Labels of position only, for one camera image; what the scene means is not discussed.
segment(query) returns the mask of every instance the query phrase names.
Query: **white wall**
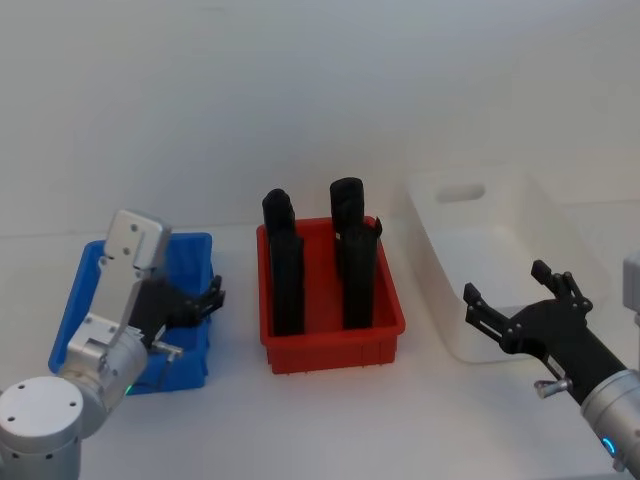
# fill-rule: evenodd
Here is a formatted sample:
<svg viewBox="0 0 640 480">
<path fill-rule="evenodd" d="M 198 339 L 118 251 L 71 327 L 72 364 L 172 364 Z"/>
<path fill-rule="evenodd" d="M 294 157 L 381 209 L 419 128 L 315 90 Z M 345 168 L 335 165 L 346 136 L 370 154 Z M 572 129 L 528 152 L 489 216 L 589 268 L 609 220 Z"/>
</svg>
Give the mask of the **white wall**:
<svg viewBox="0 0 640 480">
<path fill-rule="evenodd" d="M 632 0 L 7 0 L 0 235 L 299 216 L 362 176 L 636 158 Z"/>
</svg>

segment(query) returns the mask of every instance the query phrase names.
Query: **white tabletop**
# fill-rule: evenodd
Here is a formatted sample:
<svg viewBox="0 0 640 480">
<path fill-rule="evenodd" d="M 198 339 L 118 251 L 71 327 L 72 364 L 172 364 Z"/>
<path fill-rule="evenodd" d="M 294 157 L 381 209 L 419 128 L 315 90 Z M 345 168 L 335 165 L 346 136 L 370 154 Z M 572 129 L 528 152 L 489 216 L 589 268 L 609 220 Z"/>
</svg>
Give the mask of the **white tabletop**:
<svg viewBox="0 0 640 480">
<path fill-rule="evenodd" d="M 640 202 L 565 209 L 613 280 L 605 306 L 610 327 L 596 333 L 635 367 L 638 331 L 620 291 L 622 259 L 640 248 Z M 83 443 L 82 478 L 614 475 L 573 400 L 566 394 L 538 399 L 533 382 L 549 375 L 537 361 L 470 365 L 449 355 L 394 236 L 394 220 L 383 220 L 407 322 L 394 364 L 273 375 L 258 334 L 255 226 L 211 228 L 214 269 L 227 299 L 212 324 L 207 385 L 126 398 Z M 47 373 L 82 248 L 99 237 L 0 239 L 0 388 Z"/>
</svg>

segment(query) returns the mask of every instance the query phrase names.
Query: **red plastic tray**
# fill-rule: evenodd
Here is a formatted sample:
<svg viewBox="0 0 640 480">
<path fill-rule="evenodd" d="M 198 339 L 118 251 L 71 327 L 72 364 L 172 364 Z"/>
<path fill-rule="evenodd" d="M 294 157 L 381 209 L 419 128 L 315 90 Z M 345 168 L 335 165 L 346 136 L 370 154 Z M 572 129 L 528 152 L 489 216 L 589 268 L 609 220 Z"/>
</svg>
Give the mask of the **red plastic tray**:
<svg viewBox="0 0 640 480">
<path fill-rule="evenodd" d="M 273 335 L 269 245 L 264 225 L 257 231 L 260 340 L 273 373 L 393 362 L 405 322 L 382 243 L 378 243 L 373 327 L 343 330 L 331 218 L 298 220 L 296 230 L 304 238 L 305 333 L 286 337 Z"/>
</svg>

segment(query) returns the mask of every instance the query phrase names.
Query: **white plastic container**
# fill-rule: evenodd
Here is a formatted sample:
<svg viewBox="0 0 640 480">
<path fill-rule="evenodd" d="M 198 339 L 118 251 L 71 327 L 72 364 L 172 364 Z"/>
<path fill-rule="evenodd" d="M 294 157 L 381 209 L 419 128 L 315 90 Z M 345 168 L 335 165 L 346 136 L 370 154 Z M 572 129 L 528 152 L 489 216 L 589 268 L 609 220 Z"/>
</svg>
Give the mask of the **white plastic container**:
<svg viewBox="0 0 640 480">
<path fill-rule="evenodd" d="M 571 271 L 596 309 L 610 283 L 603 266 L 563 212 L 535 180 L 514 167 L 418 174 L 407 185 L 407 253 L 440 335 L 467 362 L 506 355 L 465 322 L 464 285 L 472 282 L 489 305 L 507 316 L 551 293 L 530 275 L 534 260 L 554 272 Z"/>
</svg>

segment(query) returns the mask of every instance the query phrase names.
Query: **blue bin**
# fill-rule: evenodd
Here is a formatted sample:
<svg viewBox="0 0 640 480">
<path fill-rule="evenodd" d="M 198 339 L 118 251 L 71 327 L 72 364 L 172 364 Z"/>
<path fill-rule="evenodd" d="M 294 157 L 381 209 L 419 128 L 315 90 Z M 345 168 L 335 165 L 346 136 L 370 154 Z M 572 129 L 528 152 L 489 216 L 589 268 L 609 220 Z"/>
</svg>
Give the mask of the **blue bin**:
<svg viewBox="0 0 640 480">
<path fill-rule="evenodd" d="M 213 278 L 211 249 L 213 241 L 208 233 L 174 233 L 169 240 L 166 255 L 166 270 L 172 285 L 191 295 L 204 293 Z M 60 329 L 49 357 L 49 369 L 58 373 L 64 364 L 67 344 L 89 311 L 91 300 L 98 285 L 100 269 L 98 261 L 104 252 L 104 240 L 87 244 L 76 273 Z M 200 388 L 204 385 L 209 349 L 209 325 L 207 318 L 196 328 L 174 328 L 168 330 L 163 341 L 184 349 L 184 355 L 176 358 L 165 374 L 160 390 L 156 385 L 165 368 L 166 354 L 149 355 L 147 369 L 142 373 L 128 395 L 170 392 Z"/>
</svg>

